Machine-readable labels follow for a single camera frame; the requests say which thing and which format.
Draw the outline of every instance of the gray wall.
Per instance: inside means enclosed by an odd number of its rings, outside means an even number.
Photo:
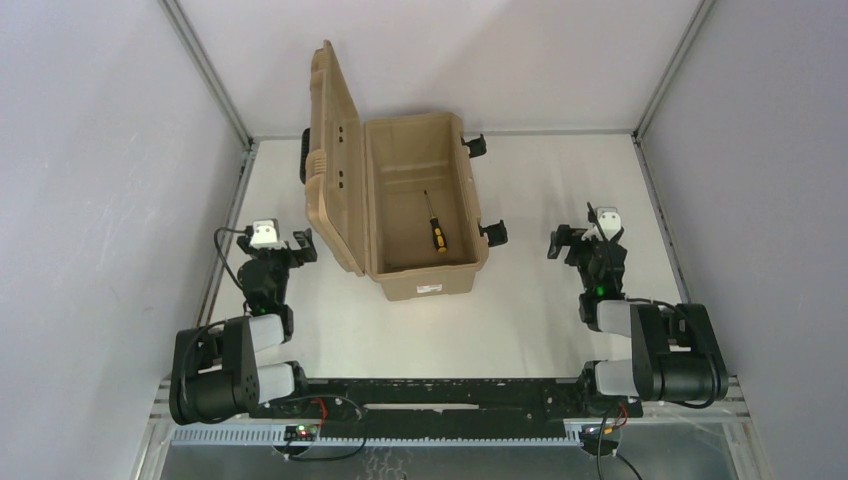
[[[0,478],[127,478],[241,147],[156,2],[0,9]]]
[[[778,478],[848,469],[848,2],[719,1],[645,154]]]

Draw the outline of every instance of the white wall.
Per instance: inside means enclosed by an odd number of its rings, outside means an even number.
[[[156,2],[0,9],[0,477],[126,478],[241,146]]]
[[[363,118],[453,110],[469,131],[629,129],[698,0],[182,0],[253,135],[309,124],[333,42]]]
[[[848,3],[718,2],[645,153],[780,479],[845,478]]]

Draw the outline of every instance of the gray floor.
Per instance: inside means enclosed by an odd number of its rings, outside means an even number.
[[[620,452],[643,478],[735,479],[721,425],[633,425]],[[324,455],[338,455],[327,451]],[[635,479],[620,461],[603,459],[604,478]],[[268,447],[173,446],[163,479],[595,479],[594,457],[576,447],[368,448],[340,462],[292,463]]]

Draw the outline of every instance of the white table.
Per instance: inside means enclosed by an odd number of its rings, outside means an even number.
[[[503,219],[509,243],[493,248],[474,289],[388,302],[370,278],[347,273],[315,235],[318,262],[291,271],[287,303],[293,339],[260,364],[297,360],[309,377],[574,377],[584,362],[630,356],[629,340],[580,322],[577,269],[545,256],[561,223],[588,226],[586,201],[621,213],[628,249],[624,290],[679,301],[639,163],[627,135],[489,135],[471,161],[483,224]],[[259,152],[238,227],[277,218],[294,246],[309,227],[298,176],[299,140],[268,140]],[[247,257],[235,246],[230,265]],[[224,277],[213,320],[242,314]]]

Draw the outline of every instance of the tan storage case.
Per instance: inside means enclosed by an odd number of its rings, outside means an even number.
[[[312,57],[310,90],[306,212],[342,268],[367,273],[391,301],[471,291],[506,229],[480,227],[462,120],[433,113],[360,124],[329,41]],[[475,147],[484,151],[483,141]],[[425,190],[445,253],[433,244]]]

